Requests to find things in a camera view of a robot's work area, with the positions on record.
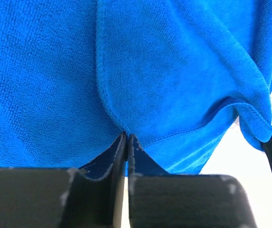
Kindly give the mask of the blue towel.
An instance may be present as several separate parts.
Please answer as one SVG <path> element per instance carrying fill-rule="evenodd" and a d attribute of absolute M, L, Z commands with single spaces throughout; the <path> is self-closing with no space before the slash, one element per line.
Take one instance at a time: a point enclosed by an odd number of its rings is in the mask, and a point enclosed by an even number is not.
<path fill-rule="evenodd" d="M 272 0 L 0 0 L 0 167 L 80 167 L 121 132 L 198 174 L 272 137 Z"/>

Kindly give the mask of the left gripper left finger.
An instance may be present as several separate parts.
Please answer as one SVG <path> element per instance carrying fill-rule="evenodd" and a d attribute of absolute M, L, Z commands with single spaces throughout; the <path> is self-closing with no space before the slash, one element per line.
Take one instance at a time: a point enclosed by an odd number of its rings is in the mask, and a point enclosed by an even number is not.
<path fill-rule="evenodd" d="M 0 228 L 121 226 L 126 134 L 81 168 L 0 168 Z"/>

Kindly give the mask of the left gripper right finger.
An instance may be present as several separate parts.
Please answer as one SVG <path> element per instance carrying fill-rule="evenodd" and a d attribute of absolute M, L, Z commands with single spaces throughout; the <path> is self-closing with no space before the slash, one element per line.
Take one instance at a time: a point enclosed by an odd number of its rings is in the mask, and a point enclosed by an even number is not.
<path fill-rule="evenodd" d="M 133 228 L 254 228 L 240 182 L 230 175 L 174 175 L 135 135 L 128 141 L 129 222 Z"/>

